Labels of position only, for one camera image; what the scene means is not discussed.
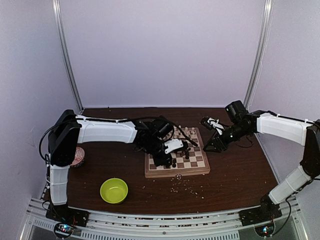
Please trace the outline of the dark pawn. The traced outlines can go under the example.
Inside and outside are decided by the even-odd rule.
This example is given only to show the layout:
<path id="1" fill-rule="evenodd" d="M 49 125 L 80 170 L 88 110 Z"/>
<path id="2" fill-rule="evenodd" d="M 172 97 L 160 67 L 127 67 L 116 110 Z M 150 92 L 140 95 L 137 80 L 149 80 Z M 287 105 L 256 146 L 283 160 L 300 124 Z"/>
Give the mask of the dark pawn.
<path id="1" fill-rule="evenodd" d="M 172 167 L 173 168 L 177 167 L 177 160 L 175 158 L 172 160 Z"/>

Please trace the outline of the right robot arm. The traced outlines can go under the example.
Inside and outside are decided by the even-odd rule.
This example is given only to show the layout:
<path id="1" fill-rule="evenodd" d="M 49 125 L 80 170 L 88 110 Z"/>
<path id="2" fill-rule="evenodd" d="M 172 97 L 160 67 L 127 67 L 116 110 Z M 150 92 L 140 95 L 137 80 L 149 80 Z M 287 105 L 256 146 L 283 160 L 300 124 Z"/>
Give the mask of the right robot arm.
<path id="1" fill-rule="evenodd" d="M 320 122 L 283 116 L 270 110 L 249 112 L 240 100 L 225 107 L 232 125 L 218 119 L 203 117 L 201 124 L 214 134 L 204 151 L 221 153 L 230 143 L 252 134 L 267 134 L 295 142 L 304 147 L 298 167 L 260 200 L 256 210 L 259 220 L 268 220 L 292 194 L 302 190 L 320 175 Z"/>

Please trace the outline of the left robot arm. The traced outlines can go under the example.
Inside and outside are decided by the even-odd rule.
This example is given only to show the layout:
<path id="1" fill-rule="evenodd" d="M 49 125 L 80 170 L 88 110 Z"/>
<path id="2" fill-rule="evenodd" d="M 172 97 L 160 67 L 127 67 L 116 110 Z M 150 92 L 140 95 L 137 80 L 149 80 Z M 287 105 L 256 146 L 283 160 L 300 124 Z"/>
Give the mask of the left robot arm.
<path id="1" fill-rule="evenodd" d="M 183 146 L 179 139 L 164 140 L 174 130 L 173 124 L 164 118 L 140 117 L 125 119 L 93 118 L 76 115 L 65 110 L 54 126 L 48 129 L 48 158 L 50 201 L 52 213 L 61 222 L 72 218 L 66 207 L 70 165 L 79 144 L 89 142 L 118 142 L 134 144 L 151 154 L 156 166 L 171 165 L 171 152 Z"/>

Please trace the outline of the pile of dark chess pieces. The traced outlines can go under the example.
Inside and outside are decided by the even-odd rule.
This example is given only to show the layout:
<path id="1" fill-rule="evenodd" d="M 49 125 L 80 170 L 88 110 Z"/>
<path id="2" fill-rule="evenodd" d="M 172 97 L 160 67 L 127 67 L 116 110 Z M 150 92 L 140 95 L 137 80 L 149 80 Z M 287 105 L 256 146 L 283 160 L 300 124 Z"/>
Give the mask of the pile of dark chess pieces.
<path id="1" fill-rule="evenodd" d="M 183 147 L 180 149 L 180 157 L 184 157 L 185 159 L 189 159 L 190 158 L 190 147 L 189 145 L 183 144 Z"/>

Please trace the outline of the wooden chess board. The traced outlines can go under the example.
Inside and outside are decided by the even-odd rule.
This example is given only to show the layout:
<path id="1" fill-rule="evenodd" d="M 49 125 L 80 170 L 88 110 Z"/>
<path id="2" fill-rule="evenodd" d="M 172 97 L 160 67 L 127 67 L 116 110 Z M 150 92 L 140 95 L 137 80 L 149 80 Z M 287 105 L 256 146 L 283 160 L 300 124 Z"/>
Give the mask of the wooden chess board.
<path id="1" fill-rule="evenodd" d="M 176 159 L 176 167 L 172 165 L 169 167 L 155 166 L 154 160 L 150 154 L 145 154 L 144 160 L 144 176 L 146 178 L 168 178 L 168 177 L 182 177 L 182 176 L 194 176 L 194 175 L 206 175 L 211 171 L 210 164 L 207 158 L 207 154 L 203 151 L 203 141 L 200 135 L 200 131 L 197 127 L 196 138 L 191 138 L 197 143 L 197 146 L 188 144 L 190 148 L 189 159 L 180 157 L 180 151 L 177 153 L 172 152 L 172 159 Z"/>

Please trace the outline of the green plastic bowl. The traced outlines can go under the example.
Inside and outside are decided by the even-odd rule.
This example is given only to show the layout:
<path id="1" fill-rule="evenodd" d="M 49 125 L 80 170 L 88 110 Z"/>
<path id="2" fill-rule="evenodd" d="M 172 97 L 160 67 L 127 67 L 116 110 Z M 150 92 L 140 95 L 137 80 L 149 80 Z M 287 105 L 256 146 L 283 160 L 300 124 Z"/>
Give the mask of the green plastic bowl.
<path id="1" fill-rule="evenodd" d="M 100 186 L 100 197 L 108 204 L 121 204 L 127 197 L 129 188 L 120 178 L 109 178 Z"/>

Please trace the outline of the right aluminium frame post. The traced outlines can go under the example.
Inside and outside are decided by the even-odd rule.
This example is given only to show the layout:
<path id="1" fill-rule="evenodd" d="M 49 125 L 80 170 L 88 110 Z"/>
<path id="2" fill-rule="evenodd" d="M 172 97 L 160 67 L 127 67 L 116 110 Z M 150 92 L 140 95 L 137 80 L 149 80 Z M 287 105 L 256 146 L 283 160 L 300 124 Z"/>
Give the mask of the right aluminium frame post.
<path id="1" fill-rule="evenodd" d="M 244 98 L 244 106 L 248 110 L 253 102 L 253 98 L 258 86 L 259 76 L 262 69 L 262 60 L 267 47 L 267 41 L 270 32 L 270 25 L 272 19 L 273 0 L 264 1 L 263 16 L 260 27 L 260 34 L 258 45 L 253 62 L 253 67 L 249 79 L 249 84 Z"/>

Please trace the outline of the aluminium frame post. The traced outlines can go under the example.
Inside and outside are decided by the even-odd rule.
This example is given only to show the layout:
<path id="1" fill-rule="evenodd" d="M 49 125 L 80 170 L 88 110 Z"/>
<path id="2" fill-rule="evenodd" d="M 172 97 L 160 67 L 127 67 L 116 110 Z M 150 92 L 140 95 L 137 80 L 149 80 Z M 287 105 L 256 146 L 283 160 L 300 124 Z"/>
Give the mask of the aluminium frame post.
<path id="1" fill-rule="evenodd" d="M 60 47 L 62 50 L 62 56 L 63 56 L 63 62 L 64 66 L 66 69 L 66 74 L 68 77 L 68 81 L 70 83 L 71 91 L 73 94 L 73 97 L 75 99 L 78 111 L 82 113 L 84 111 L 84 106 L 81 101 L 80 93 L 76 84 L 74 72 L 72 69 L 72 64 L 71 64 L 71 59 L 68 51 L 68 46 L 67 46 L 67 40 L 66 40 L 66 35 L 64 31 L 64 25 L 63 25 L 63 17 L 61 13 L 61 3 L 60 0 L 53 0 L 52 1 L 52 7 L 53 7 L 53 14 L 58 30 L 58 36 L 59 36 L 59 41 L 60 41 Z"/>
<path id="2" fill-rule="evenodd" d="M 273 0 L 264 1 L 263 16 L 260 27 L 260 34 L 258 45 L 253 62 L 253 67 L 249 79 L 249 84 L 244 98 L 244 106 L 248 110 L 253 102 L 253 98 L 258 86 L 259 76 L 262 69 L 262 60 L 267 47 L 267 41 L 270 32 L 270 25 L 272 19 Z"/>

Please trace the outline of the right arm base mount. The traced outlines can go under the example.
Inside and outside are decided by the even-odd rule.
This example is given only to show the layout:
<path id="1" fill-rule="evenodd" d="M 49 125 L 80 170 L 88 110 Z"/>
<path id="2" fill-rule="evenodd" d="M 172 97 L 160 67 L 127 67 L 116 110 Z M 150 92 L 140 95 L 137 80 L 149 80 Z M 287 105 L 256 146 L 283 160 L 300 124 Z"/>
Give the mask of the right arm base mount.
<path id="1" fill-rule="evenodd" d="M 275 219 L 282 216 L 276 207 L 265 209 L 262 206 L 241 210 L 239 218 L 243 227 L 251 226 L 255 233 L 262 238 L 271 237 L 276 230 Z"/>

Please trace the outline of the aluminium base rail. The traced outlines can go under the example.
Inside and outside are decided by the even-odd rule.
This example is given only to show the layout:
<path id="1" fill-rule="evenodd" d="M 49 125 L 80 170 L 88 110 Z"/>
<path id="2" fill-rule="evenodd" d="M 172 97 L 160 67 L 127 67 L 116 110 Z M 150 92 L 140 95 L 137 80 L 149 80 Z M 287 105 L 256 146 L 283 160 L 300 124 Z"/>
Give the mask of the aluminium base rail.
<path id="1" fill-rule="evenodd" d="M 280 205 L 282 216 L 243 224 L 240 209 L 152 215 L 88 210 L 86 226 L 76 226 L 70 240 L 263 240 L 262 229 L 274 225 L 272 240 L 307 240 L 300 207 L 294 197 Z"/>

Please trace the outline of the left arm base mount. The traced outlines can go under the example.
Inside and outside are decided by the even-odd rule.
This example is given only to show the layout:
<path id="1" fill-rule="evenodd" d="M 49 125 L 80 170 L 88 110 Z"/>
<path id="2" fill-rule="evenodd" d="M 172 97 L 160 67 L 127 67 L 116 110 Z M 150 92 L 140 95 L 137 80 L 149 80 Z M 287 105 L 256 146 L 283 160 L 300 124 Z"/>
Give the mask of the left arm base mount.
<path id="1" fill-rule="evenodd" d="M 54 220 L 53 233 L 60 239 L 69 238 L 72 234 L 80 231 L 80 227 L 86 227 L 89 219 L 89 212 L 69 208 L 66 216 L 57 214 L 53 209 L 46 211 L 45 217 Z"/>

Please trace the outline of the left aluminium frame post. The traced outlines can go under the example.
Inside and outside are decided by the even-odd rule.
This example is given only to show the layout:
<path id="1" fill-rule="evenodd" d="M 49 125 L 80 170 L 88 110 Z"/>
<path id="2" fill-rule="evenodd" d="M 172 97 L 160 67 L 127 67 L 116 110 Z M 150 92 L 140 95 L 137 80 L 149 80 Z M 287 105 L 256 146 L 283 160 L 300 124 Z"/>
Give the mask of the left aluminium frame post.
<path id="1" fill-rule="evenodd" d="M 68 46 L 67 46 L 67 40 L 66 40 L 66 35 L 64 31 L 64 25 L 63 25 L 63 17 L 61 13 L 61 3 L 60 0 L 53 0 L 52 1 L 52 7 L 53 7 L 53 14 L 58 30 L 58 36 L 59 36 L 59 41 L 60 41 L 60 47 L 62 50 L 62 56 L 63 56 L 63 62 L 64 66 L 66 69 L 66 74 L 68 77 L 68 81 L 70 83 L 71 91 L 73 94 L 73 97 L 75 99 L 78 111 L 82 113 L 84 111 L 84 106 L 81 101 L 80 93 L 76 84 L 74 72 L 72 69 L 72 64 L 71 64 L 71 59 L 68 51 Z"/>

